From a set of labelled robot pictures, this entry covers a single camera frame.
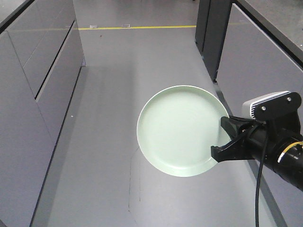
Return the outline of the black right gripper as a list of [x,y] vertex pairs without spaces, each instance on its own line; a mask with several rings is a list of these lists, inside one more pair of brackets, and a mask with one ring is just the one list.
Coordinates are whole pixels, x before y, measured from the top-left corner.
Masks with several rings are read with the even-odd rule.
[[264,122],[223,116],[220,126],[231,141],[221,147],[211,146],[211,157],[218,163],[255,159],[266,166],[286,166],[303,155],[297,112]]

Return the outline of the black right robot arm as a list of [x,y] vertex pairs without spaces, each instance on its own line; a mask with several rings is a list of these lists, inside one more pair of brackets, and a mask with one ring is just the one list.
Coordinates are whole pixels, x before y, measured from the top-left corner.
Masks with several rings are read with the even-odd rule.
[[303,189],[303,137],[296,112],[266,122],[224,116],[220,125],[231,141],[211,147],[211,156],[217,162],[255,159]]

